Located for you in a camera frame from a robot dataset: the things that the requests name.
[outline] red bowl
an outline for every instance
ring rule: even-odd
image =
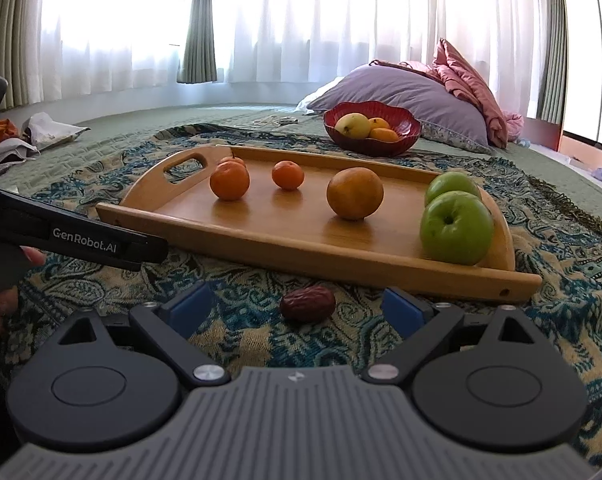
[[[381,117],[385,119],[398,135],[396,142],[383,142],[377,139],[351,139],[334,129],[337,121],[344,115],[360,113],[371,119]],[[350,152],[361,153],[368,156],[397,156],[406,152],[419,138],[421,123],[404,108],[388,106],[379,101],[365,101],[363,103],[339,103],[323,116],[325,131],[334,142],[342,149]]]

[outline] purple pillow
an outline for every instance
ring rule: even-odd
[[[479,110],[449,94],[442,84],[400,68],[360,66],[307,108],[326,111],[342,102],[363,101],[380,101],[410,110],[421,122],[424,139],[470,152],[492,153],[486,120]]]

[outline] orange cloth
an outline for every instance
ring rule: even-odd
[[[12,137],[18,138],[18,128],[16,125],[9,119],[0,120],[0,142]]]

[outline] paisley blanket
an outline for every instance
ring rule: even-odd
[[[212,124],[180,126],[75,171],[34,198],[96,218],[98,202],[118,203],[158,160],[205,143],[316,153],[338,150],[326,137]],[[467,171],[494,197],[512,231],[518,270],[543,277],[526,312],[587,385],[590,404],[573,445],[593,465],[602,465],[602,222],[503,158],[409,153],[387,162]],[[181,177],[178,171],[172,175]],[[46,265],[20,284],[21,309],[10,319],[8,335],[0,340],[0,378],[7,384],[76,308],[92,306],[101,314],[125,312],[141,301],[166,301],[201,278],[211,286],[218,304],[191,342],[233,374],[244,365],[348,364],[359,372],[399,343],[399,336],[382,317],[380,290],[328,283],[337,297],[334,316],[328,322],[293,330],[279,315],[279,300],[287,291],[317,280],[179,250],[171,250],[163,264],[143,266],[141,272],[49,254]],[[490,310],[481,304],[461,306]]]

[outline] orange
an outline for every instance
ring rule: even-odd
[[[346,220],[361,220],[379,209],[383,183],[368,168],[350,168],[332,177],[326,190],[332,210]]]
[[[250,174],[241,164],[223,162],[210,176],[210,189],[221,200],[239,200],[250,187]]]
[[[381,117],[373,117],[372,119],[368,119],[370,123],[370,129],[374,130],[375,128],[389,128],[390,124]]]
[[[272,168],[272,179],[281,189],[293,191],[303,184],[305,173],[301,166],[291,160],[281,160]]]
[[[239,158],[237,156],[224,156],[221,160],[219,160],[219,164],[223,164],[224,162],[238,162],[239,164],[242,164],[245,166],[245,162],[243,161],[242,158]]]
[[[390,128],[375,128],[370,132],[370,139],[383,140],[383,142],[396,142],[399,135]]]

